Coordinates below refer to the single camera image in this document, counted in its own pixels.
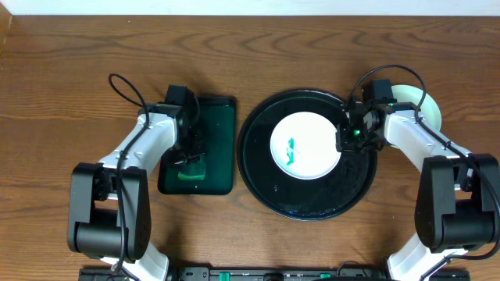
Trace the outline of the green scrubbing sponge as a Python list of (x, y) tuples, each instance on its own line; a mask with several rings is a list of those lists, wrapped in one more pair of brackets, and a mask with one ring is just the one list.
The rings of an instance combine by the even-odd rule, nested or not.
[(179, 180), (203, 180), (206, 175), (206, 164), (204, 162), (190, 162), (182, 165), (178, 171)]

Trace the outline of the white plate green stain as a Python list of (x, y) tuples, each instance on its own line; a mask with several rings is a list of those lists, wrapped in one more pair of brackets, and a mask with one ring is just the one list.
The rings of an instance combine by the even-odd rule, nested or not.
[(338, 165), (337, 129), (326, 117), (314, 112), (296, 112), (284, 117), (270, 136), (270, 153), (277, 166), (299, 180), (315, 180)]

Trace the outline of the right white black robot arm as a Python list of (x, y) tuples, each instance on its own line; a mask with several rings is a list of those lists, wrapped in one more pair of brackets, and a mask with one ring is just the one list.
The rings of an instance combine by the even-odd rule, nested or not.
[(387, 259), (393, 280), (428, 280), (456, 259), (488, 259), (499, 250), (499, 163), (450, 141), (411, 103), (356, 105), (337, 128), (341, 152), (390, 144), (420, 172), (416, 232)]

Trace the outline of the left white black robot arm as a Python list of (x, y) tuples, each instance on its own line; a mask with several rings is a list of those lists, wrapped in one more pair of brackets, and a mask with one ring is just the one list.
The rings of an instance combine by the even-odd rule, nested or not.
[(150, 241), (148, 178), (166, 152), (189, 147), (199, 116), (199, 105), (147, 105), (115, 150), (74, 168), (67, 228), (71, 251), (109, 263), (114, 274), (166, 279), (169, 259)]

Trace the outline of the black rectangular water tray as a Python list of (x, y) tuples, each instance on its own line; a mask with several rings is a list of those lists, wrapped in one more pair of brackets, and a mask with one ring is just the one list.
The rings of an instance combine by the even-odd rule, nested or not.
[(162, 194), (225, 195), (230, 193), (234, 175), (234, 136), (236, 103), (232, 97), (200, 97), (199, 121), (207, 152), (200, 162), (206, 164), (203, 180), (177, 178), (182, 166), (170, 165), (170, 150), (160, 161), (157, 188)]

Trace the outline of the round black serving tray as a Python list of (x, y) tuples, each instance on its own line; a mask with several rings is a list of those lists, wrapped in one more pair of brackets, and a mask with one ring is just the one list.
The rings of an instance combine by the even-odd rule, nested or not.
[(273, 160), (270, 139), (284, 117), (313, 112), (334, 125), (346, 124), (345, 101), (318, 89), (293, 89), (267, 98), (245, 120), (237, 142), (237, 163), (247, 188), (270, 210), (289, 219), (330, 219), (354, 207), (369, 190), (377, 171), (377, 153), (341, 155), (332, 171), (314, 180), (288, 175)]

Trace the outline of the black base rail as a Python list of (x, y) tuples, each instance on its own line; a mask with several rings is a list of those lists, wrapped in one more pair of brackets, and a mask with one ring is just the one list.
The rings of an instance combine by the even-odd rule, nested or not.
[[(344, 267), (333, 271), (306, 270), (240, 270), (184, 267), (169, 271), (166, 281), (306, 281), (306, 280), (391, 280), (389, 275), (378, 269)], [(113, 276), (106, 269), (81, 269), (79, 281), (138, 280), (125, 273)], [(470, 274), (463, 270), (440, 270), (428, 280), (470, 281)]]

